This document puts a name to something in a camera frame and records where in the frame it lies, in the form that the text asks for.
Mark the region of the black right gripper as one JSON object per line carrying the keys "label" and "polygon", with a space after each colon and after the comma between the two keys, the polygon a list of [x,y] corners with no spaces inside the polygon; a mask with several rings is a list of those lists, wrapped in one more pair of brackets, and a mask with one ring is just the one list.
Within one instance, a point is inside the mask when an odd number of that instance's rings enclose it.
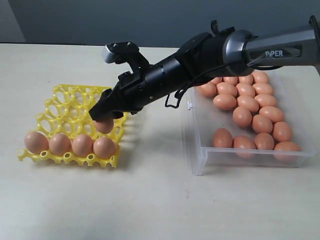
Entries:
{"label": "black right gripper", "polygon": [[110,122],[124,116],[123,112],[136,114],[147,104],[146,72],[125,72],[118,76],[118,83],[109,93],[101,96],[89,110],[96,122]]}

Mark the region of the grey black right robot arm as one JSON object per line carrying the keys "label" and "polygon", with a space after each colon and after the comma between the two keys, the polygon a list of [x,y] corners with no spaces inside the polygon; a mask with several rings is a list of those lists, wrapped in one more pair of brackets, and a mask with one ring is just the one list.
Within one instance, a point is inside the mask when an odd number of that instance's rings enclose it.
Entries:
{"label": "grey black right robot arm", "polygon": [[311,16],[306,25],[283,33],[256,36],[233,27],[219,30],[211,22],[211,32],[198,34],[175,53],[150,64],[133,42],[105,45],[103,59],[108,64],[129,64],[112,89],[105,90],[89,110],[94,121],[119,119],[124,113],[137,114],[146,105],[173,95],[180,101],[192,87],[216,77],[242,77],[255,70],[275,70],[285,66],[320,67],[320,24]]}

